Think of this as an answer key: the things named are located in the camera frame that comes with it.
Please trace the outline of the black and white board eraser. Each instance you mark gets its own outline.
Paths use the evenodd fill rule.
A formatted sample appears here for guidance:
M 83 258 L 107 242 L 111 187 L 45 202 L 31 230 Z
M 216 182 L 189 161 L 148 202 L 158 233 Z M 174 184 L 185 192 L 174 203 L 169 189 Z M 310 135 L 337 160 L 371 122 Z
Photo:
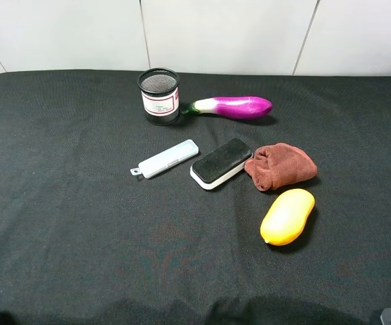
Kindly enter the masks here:
M 204 190 L 213 190 L 242 171 L 252 157 L 251 148 L 234 138 L 194 162 L 190 167 L 190 176 Z

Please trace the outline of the clear plastic case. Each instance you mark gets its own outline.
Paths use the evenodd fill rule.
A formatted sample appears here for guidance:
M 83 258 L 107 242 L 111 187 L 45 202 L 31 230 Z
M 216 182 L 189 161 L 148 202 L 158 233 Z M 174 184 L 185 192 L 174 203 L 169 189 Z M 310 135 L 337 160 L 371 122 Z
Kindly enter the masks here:
M 130 169 L 130 173 L 133 176 L 142 175 L 144 178 L 150 179 L 198 153 L 199 147 L 191 139 L 187 139 L 140 162 L 136 168 Z

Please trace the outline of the purple toy eggplant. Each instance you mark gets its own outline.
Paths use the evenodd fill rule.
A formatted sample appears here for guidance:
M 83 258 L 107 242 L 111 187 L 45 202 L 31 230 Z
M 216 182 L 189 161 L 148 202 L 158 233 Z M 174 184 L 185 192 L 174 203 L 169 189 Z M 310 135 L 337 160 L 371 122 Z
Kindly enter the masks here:
M 182 114 L 215 114 L 233 119 L 257 119 L 269 114 L 272 102 L 261 97 L 211 97 L 197 100 L 182 110 Z

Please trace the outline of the brown folded cloth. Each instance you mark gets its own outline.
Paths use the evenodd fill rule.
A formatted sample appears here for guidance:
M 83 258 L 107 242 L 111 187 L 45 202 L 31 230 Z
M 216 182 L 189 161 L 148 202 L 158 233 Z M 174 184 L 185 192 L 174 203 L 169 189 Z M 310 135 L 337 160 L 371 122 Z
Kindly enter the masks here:
M 318 167 L 303 150 L 286 143 L 258 148 L 244 170 L 261 192 L 307 181 L 318 173 Z

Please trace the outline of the black mesh pen holder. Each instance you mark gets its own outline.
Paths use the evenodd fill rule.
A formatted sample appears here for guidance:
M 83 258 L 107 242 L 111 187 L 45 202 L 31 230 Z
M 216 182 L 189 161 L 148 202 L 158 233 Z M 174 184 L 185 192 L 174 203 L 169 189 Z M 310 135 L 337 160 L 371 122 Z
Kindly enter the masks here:
M 179 75 L 168 68 L 151 68 L 138 77 L 144 111 L 149 123 L 169 125 L 180 111 Z

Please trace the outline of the yellow toy mango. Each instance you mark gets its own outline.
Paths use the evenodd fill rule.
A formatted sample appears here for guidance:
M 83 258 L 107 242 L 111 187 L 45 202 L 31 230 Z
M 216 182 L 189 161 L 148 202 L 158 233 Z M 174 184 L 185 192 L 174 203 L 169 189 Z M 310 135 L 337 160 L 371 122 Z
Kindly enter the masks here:
M 297 188 L 279 195 L 260 226 L 264 242 L 274 246 L 292 243 L 303 232 L 314 204 L 314 196 L 307 190 Z

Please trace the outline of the black tablecloth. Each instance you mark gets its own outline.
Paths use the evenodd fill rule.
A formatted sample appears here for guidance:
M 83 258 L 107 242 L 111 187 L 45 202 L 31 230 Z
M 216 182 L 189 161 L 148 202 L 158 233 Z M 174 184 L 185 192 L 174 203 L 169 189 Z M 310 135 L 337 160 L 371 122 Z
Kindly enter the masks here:
M 138 73 L 0 74 L 0 324 L 367 324 L 391 307 L 391 77 L 182 74 L 182 103 L 269 99 L 254 121 L 144 116 Z M 276 192 L 207 192 L 190 162 L 130 169 L 186 139 L 305 151 L 302 235 L 265 244 Z

